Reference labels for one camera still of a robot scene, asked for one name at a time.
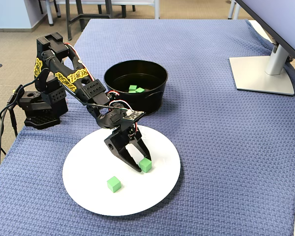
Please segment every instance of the black bin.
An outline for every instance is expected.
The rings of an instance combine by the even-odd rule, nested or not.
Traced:
[[[125,100],[136,111],[147,114],[156,112],[162,105],[167,71],[151,61],[128,60],[109,68],[104,76],[110,90],[120,93],[118,99]],[[143,88],[141,93],[129,93],[129,86]]]

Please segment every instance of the black cable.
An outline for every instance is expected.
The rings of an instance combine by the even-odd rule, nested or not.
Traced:
[[[64,89],[69,93],[71,94],[74,98],[76,98],[79,102],[81,102],[83,105],[86,105],[86,106],[95,106],[95,107],[102,107],[102,108],[108,108],[108,109],[121,109],[121,110],[128,110],[127,108],[125,107],[112,107],[112,106],[105,106],[105,105],[98,105],[98,104],[95,104],[95,103],[87,103],[87,102],[83,102],[81,101],[73,92],[71,92],[70,89],[68,89],[66,86],[63,86]]]
[[[5,108],[3,108],[2,111],[0,112],[0,120],[1,120],[1,122],[0,122],[0,163],[1,163],[1,151],[4,154],[6,154],[6,152],[1,148],[1,140],[2,140],[2,135],[3,135],[3,131],[4,131],[5,114],[8,111],[9,107],[15,105],[18,102],[18,100],[20,99],[19,96],[21,94],[21,91],[23,91],[25,87],[35,83],[36,80],[40,79],[40,75],[42,74],[41,72],[32,82],[29,82],[29,83],[23,85],[22,87],[20,87],[20,89],[17,91],[17,94],[15,95],[15,99],[13,100],[13,102],[6,105]]]
[[[3,111],[4,111],[5,109],[7,109],[7,108],[9,108],[10,106],[13,106],[14,104],[17,103],[17,101],[18,101],[18,99],[19,99],[19,96],[20,96],[20,93],[19,93],[19,92],[22,91],[25,87],[27,87],[27,86],[29,86],[29,85],[31,85],[31,84],[34,84],[36,80],[40,79],[40,75],[42,74],[42,72],[43,72],[44,70],[48,70],[48,69],[47,69],[47,68],[42,69],[41,72],[40,72],[40,74],[39,74],[39,75],[38,75],[38,76],[37,76],[32,82],[29,82],[29,83],[27,83],[26,85],[23,85],[23,86],[19,89],[19,91],[18,91],[18,93],[16,94],[15,99],[13,100],[13,102],[11,102],[9,105],[6,105],[6,107],[3,108],[2,111],[0,112],[0,119],[1,119],[1,115],[2,115],[2,113],[3,113]]]
[[[14,134],[15,134],[15,138],[16,138],[18,136],[18,128],[17,128],[16,119],[15,119],[15,113],[14,113],[14,110],[13,110],[14,107],[15,106],[9,107],[8,110],[10,112],[11,124],[12,124]]]
[[[3,148],[1,148],[1,151],[3,152],[4,155],[6,155],[6,152],[3,150]]]
[[[5,114],[7,112],[7,109],[4,110],[3,114],[2,114],[2,118],[1,118],[1,123],[0,123],[0,163],[1,163],[1,139],[2,139],[2,134],[3,134],[3,130],[4,130],[4,117],[5,117]]]

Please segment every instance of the blue tablecloth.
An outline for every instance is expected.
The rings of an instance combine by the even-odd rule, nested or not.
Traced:
[[[176,146],[178,182],[130,216],[77,205],[62,166],[99,127],[69,96],[61,124],[25,127],[0,166],[0,235],[293,235],[295,96],[236,90],[229,62],[271,47],[245,20],[91,20],[76,49],[96,78],[130,59],[168,70],[162,108],[140,124]],[[295,89],[295,71],[286,70]]]

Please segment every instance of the chair leg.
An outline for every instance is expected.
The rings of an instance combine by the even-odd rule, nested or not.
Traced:
[[[234,12],[234,8],[235,8],[235,0],[232,0],[231,2],[231,7],[230,7],[230,11],[228,13],[228,19],[231,20],[233,17],[233,12]]]
[[[121,5],[121,14],[122,14],[122,18],[127,17],[126,5]]]
[[[240,10],[240,5],[238,3],[236,3],[236,8],[235,8],[233,20],[238,20],[239,10]]]
[[[102,5],[97,5],[98,7],[98,14],[102,14]]]
[[[40,3],[40,0],[38,0],[38,4],[39,4],[40,13],[44,14],[43,8],[42,8],[41,3]]]
[[[109,16],[109,18],[113,17],[113,6],[112,6],[112,1],[111,0],[105,0],[105,5],[106,5],[106,13]]]
[[[69,0],[65,0],[65,14],[67,17],[67,30],[68,30],[68,41],[71,41],[72,34],[71,34],[71,24],[70,24],[70,2]]]
[[[156,20],[159,19],[159,0],[154,0],[154,17]]]
[[[83,14],[81,0],[76,0],[76,3],[77,3],[78,14]],[[81,31],[83,31],[85,28],[85,20],[80,19],[79,21],[80,21]]]
[[[59,4],[56,3],[56,0],[54,0],[54,5],[55,5],[57,17],[60,18],[61,17],[60,7],[59,7]]]
[[[46,2],[46,10],[47,10],[48,22],[49,22],[50,26],[53,26],[54,21],[53,21],[53,15],[51,13],[50,2],[49,2],[49,0],[45,0],[45,2]]]

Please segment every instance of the green cube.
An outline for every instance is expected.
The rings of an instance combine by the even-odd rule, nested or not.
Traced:
[[[116,176],[114,176],[107,181],[107,186],[113,193],[115,193],[117,190],[121,188],[121,183],[119,179],[117,179]]]
[[[136,92],[143,92],[143,91],[144,91],[143,88],[137,88],[137,89],[136,89]]]
[[[130,85],[129,86],[129,91],[135,91],[137,89],[136,85]]]
[[[143,158],[139,162],[139,166],[144,173],[147,173],[152,168],[152,162],[147,158]]]

